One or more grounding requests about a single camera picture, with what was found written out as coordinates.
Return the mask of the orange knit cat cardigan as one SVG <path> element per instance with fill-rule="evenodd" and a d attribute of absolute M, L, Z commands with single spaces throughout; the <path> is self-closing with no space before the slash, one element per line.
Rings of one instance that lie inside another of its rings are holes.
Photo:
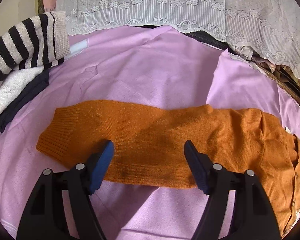
<path fill-rule="evenodd" d="M 184 156 L 190 140 L 227 170 L 258 176 L 284 233 L 300 213 L 300 139 L 259 109 L 209 105 L 164 110 L 111 100 L 55 110 L 37 150 L 67 168 L 86 161 L 106 141 L 115 147 L 106 180 L 177 189 L 194 187 Z"/>

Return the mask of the dark navy garment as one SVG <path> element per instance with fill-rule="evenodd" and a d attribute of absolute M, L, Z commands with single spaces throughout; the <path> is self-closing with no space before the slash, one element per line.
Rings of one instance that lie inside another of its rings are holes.
<path fill-rule="evenodd" d="M 0 114 L 0 133 L 13 120 L 16 114 L 39 93 L 49 85 L 49 70 L 43 70 L 31 82 L 29 82 L 23 91 L 14 99 L 8 107 Z"/>

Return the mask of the woven bamboo mat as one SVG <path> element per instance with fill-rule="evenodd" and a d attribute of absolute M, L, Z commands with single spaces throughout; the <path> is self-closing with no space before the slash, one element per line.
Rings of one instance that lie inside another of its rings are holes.
<path fill-rule="evenodd" d="M 230 53 L 233 53 L 242 59 L 246 59 L 245 56 L 239 55 L 239 53 L 235 52 L 227 43 L 216 40 L 205 31 L 193 31 L 186 33 L 186 36 L 221 50 L 228 49 Z M 272 64 L 269 60 L 261 58 L 254 51 L 252 58 L 248 60 L 248 62 L 255 63 L 258 67 L 260 67 L 267 77 L 274 80 L 280 88 L 287 92 L 300 105 L 300 81 L 296 81 L 296 78 L 293 77 L 292 71 L 289 70 L 287 66 Z"/>

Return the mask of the white folded garment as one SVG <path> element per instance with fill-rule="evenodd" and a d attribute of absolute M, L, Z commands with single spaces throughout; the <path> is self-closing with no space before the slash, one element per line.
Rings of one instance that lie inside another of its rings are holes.
<path fill-rule="evenodd" d="M 0 114 L 17 98 L 26 85 L 38 76 L 44 67 L 12 71 L 0 86 Z"/>

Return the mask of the pink bed sheet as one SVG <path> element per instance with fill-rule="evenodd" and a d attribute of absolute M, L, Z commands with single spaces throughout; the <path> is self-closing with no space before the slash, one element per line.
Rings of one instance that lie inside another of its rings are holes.
<path fill-rule="evenodd" d="M 275 81 L 171 27 L 119 27 L 70 43 L 72 54 L 50 69 L 49 86 L 0 133 L 0 223 L 11 236 L 41 172 L 63 170 L 36 150 L 58 107 L 107 99 L 163 109 L 258 108 L 300 139 L 300 107 Z M 106 181 L 91 202 L 108 239 L 189 239 L 207 196 Z"/>

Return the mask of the black white striped garment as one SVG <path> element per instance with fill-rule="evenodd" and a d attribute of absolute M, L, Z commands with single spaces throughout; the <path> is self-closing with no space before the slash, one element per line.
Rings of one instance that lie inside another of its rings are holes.
<path fill-rule="evenodd" d="M 27 18 L 0 36 L 0 87 L 13 70 L 49 69 L 63 63 L 69 54 L 65 12 Z"/>

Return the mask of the white lace cover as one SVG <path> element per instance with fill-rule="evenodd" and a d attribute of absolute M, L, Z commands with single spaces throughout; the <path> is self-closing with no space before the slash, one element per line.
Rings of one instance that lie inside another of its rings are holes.
<path fill-rule="evenodd" d="M 300 7 L 295 0 L 57 0 L 69 35 L 123 25 L 205 31 L 245 59 L 253 53 L 300 79 Z"/>

